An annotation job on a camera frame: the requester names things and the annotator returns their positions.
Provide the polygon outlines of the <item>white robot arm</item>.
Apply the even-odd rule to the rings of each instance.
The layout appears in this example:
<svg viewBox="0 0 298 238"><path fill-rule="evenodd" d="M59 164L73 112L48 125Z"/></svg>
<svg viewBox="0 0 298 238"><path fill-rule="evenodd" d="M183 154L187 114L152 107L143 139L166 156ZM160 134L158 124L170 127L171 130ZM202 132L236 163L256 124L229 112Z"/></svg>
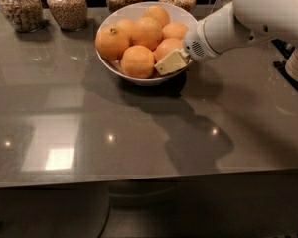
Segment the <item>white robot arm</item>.
<svg viewBox="0 0 298 238"><path fill-rule="evenodd" d="M285 69L298 82L298 0L231 0L189 28L183 46L160 59L166 75L190 60L205 62L235 48L279 39L295 48Z"/></svg>

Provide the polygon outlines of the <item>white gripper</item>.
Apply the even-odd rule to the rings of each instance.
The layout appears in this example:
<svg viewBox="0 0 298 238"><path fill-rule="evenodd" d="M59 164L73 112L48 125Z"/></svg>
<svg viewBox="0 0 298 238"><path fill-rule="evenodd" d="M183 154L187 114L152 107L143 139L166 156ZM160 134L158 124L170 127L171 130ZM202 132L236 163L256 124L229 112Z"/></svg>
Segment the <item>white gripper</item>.
<svg viewBox="0 0 298 238"><path fill-rule="evenodd" d="M184 49L173 49L154 65L157 72L164 76L185 68L190 58L199 63L216 58L219 54L210 46L205 34L205 20L198 21L183 38Z"/></svg>

